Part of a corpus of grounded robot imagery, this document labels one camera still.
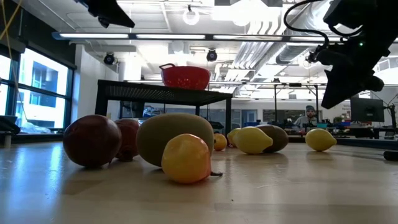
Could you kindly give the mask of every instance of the yellow cable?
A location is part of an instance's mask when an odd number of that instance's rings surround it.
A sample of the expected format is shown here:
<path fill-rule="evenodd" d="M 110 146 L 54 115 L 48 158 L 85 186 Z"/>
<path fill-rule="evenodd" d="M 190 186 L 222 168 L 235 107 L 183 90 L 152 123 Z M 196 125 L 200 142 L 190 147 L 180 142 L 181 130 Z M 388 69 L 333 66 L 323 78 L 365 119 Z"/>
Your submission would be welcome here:
<path fill-rule="evenodd" d="M 8 28 L 10 27 L 11 23 L 13 22 L 13 20 L 14 20 L 14 18 L 15 18 L 15 15 L 18 13 L 19 8 L 21 7 L 22 1 L 23 1 L 23 0 L 19 0 L 18 5 L 17 5 L 17 8 L 15 9 L 14 13 L 12 13 L 12 16 L 11 16 L 11 18 L 10 18 L 10 21 L 8 21 L 8 23 L 6 23 L 6 20 L 4 20 L 5 28 L 4 28 L 4 30 L 1 32 L 0 40 L 2 40 L 2 38 L 4 37 L 4 34 L 6 34 L 6 32 L 8 31 Z M 4 0 L 1 0 L 1 2 L 2 2 L 2 7 L 3 7 L 3 8 L 6 7 L 6 6 L 4 5 Z"/>
<path fill-rule="evenodd" d="M 19 5 L 16 9 L 16 11 L 18 11 L 19 6 L 21 5 L 22 0 L 19 1 Z M 4 25 L 5 25 L 5 29 L 3 31 L 3 33 L 6 34 L 6 39 L 7 39 L 7 46 L 8 46 L 8 54 L 10 56 L 10 59 L 12 61 L 12 52 L 11 52 L 11 45 L 10 45 L 10 40 L 9 40 L 9 36 L 8 36 L 8 27 L 11 24 L 13 17 L 11 17 L 10 21 L 7 23 L 7 18 L 6 18 L 6 6 L 4 5 L 4 0 L 1 0 L 2 3 L 2 18 L 4 20 Z M 19 88 L 18 88 L 18 80 L 17 80 L 17 74 L 15 72 L 15 68 L 14 65 L 11 64 L 11 73 L 12 73 L 12 77 L 14 79 L 14 83 L 15 83 L 15 88 L 18 92 L 18 97 L 19 97 L 19 101 L 21 101 L 21 106 L 22 106 L 22 112 L 25 116 L 25 119 L 27 120 L 27 116 L 25 113 L 25 109 L 24 109 L 24 104 L 22 103 L 22 97 L 21 97 L 21 93 L 19 92 Z"/>

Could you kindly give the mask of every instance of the wall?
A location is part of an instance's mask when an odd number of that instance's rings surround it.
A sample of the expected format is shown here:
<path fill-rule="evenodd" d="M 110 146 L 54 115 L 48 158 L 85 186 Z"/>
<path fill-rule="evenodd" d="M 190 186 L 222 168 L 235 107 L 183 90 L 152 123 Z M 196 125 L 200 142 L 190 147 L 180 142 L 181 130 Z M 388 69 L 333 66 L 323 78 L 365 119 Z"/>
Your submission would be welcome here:
<path fill-rule="evenodd" d="M 327 110 L 320 106 L 321 101 L 319 102 L 319 110 L 322 110 L 323 118 L 329 118 L 333 120 L 336 116 L 341 116 L 342 113 L 346 113 L 347 108 L 349 108 L 349 101 L 345 101 L 340 103 L 339 105 Z M 163 108 L 163 105 L 151 103 L 148 104 L 155 108 Z M 277 102 L 278 110 L 305 110 L 307 105 L 312 105 L 315 108 L 314 101 L 282 101 L 279 100 Z M 182 105 L 167 105 L 167 108 L 194 108 L 192 106 L 182 106 Z M 257 119 L 262 121 L 262 111 L 264 109 L 273 110 L 275 108 L 274 101 L 264 101 L 264 100 L 252 100 L 252 101 L 232 101 L 232 109 L 241 109 L 241 110 L 257 110 Z M 219 103 L 213 103 L 210 105 L 210 109 L 225 109 L 225 101 Z"/>
<path fill-rule="evenodd" d="M 94 114 L 98 80 L 119 80 L 116 72 L 87 53 L 82 45 L 76 47 L 75 64 L 78 69 L 75 71 L 73 84 L 72 122 L 83 116 Z M 119 103 L 109 101 L 108 114 L 111 113 L 111 119 L 118 118 L 118 111 Z"/>
<path fill-rule="evenodd" d="M 4 4 L 6 20 L 9 21 L 17 7 L 17 3 L 12 0 L 5 0 Z M 0 30 L 4 30 L 3 16 L 0 16 Z M 51 59 L 68 67 L 74 67 L 75 44 L 69 44 L 67 40 L 55 40 L 52 37 L 52 32 L 56 31 L 25 9 L 19 8 L 8 29 L 8 34 L 17 42 L 11 42 L 12 48 L 16 47 L 15 45 L 26 44 Z"/>

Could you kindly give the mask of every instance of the yellow fruit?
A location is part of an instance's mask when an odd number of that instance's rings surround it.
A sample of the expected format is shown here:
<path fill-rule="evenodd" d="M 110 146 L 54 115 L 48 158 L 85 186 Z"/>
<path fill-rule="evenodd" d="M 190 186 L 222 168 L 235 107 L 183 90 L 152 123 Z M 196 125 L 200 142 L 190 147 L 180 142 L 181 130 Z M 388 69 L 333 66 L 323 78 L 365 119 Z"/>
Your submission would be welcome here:
<path fill-rule="evenodd" d="M 233 141 L 240 151 L 247 154 L 259 154 L 273 144 L 272 138 L 256 127 L 243 128 L 235 134 Z"/>
<path fill-rule="evenodd" d="M 233 138 L 234 138 L 235 134 L 238 133 L 240 130 L 241 130 L 240 128 L 235 128 L 234 130 L 232 130 L 230 133 L 228 133 L 226 135 L 226 137 L 228 138 L 228 142 L 234 147 L 236 147 L 236 145 L 234 143 Z"/>
<path fill-rule="evenodd" d="M 313 150 L 322 152 L 337 144 L 337 140 L 324 129 L 313 129 L 305 136 L 305 143 Z"/>
<path fill-rule="evenodd" d="M 222 134 L 214 134 L 214 150 L 221 151 L 226 147 L 226 138 Z"/>
<path fill-rule="evenodd" d="M 208 146 L 192 134 L 176 136 L 166 144 L 162 168 L 168 177 L 178 183 L 198 182 L 211 173 Z"/>

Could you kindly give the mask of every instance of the red colander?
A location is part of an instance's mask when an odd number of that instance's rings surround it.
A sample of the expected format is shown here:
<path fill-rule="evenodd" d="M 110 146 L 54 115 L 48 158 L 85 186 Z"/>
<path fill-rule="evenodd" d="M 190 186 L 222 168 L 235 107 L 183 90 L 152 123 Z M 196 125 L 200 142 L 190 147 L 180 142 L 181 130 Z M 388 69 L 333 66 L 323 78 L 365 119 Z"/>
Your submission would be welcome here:
<path fill-rule="evenodd" d="M 194 66 L 175 66 L 172 63 L 159 66 L 165 86 L 188 90 L 204 90 L 210 81 L 210 72 Z"/>

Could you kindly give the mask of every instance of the computer monitor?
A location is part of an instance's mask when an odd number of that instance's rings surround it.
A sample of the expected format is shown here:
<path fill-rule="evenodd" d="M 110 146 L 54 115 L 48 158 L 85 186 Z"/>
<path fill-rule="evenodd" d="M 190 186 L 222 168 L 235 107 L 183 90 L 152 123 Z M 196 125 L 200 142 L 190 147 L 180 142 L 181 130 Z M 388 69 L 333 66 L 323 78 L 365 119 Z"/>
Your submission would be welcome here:
<path fill-rule="evenodd" d="M 122 101 L 122 118 L 142 118 L 144 114 L 144 102 Z"/>
<path fill-rule="evenodd" d="M 351 98 L 351 121 L 384 122 L 384 105 L 382 100 Z"/>

